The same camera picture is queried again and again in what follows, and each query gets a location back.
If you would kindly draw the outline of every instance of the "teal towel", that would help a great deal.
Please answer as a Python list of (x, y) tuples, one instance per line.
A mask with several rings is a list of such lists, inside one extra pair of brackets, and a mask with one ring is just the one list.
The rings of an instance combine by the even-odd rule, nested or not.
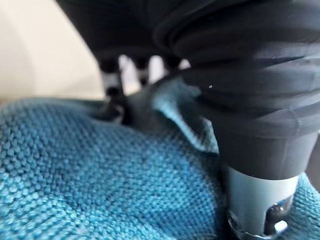
[[(132, 95), (130, 126), (101, 102), (33, 98), (0, 108), (1, 240), (223, 240), (229, 232), (211, 123), (196, 88)], [(280, 239), (320, 239), (320, 195), (301, 176)]]

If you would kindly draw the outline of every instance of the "black plastic part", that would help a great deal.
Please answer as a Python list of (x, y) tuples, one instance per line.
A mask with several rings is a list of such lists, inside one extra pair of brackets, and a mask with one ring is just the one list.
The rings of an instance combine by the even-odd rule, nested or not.
[(117, 58), (103, 60), (100, 62), (100, 69), (105, 73), (117, 73), (120, 71), (119, 61)]
[(264, 234), (267, 236), (275, 235), (275, 224), (280, 221), (285, 221), (290, 211), (294, 199), (294, 195), (291, 195), (287, 199), (275, 203), (266, 212)]
[(306, 169), (320, 129), (319, 23), (318, 0), (252, 0), (197, 20), (173, 42), (230, 167), (268, 180)]

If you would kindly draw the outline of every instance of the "folded fabric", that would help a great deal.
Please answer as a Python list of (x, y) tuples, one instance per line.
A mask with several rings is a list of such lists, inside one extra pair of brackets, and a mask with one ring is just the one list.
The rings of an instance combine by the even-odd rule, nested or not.
[[(211, 123), (176, 77), (130, 96), (129, 126), (102, 102), (0, 108), (0, 239), (229, 239)], [(320, 239), (320, 195), (300, 178), (280, 239)]]

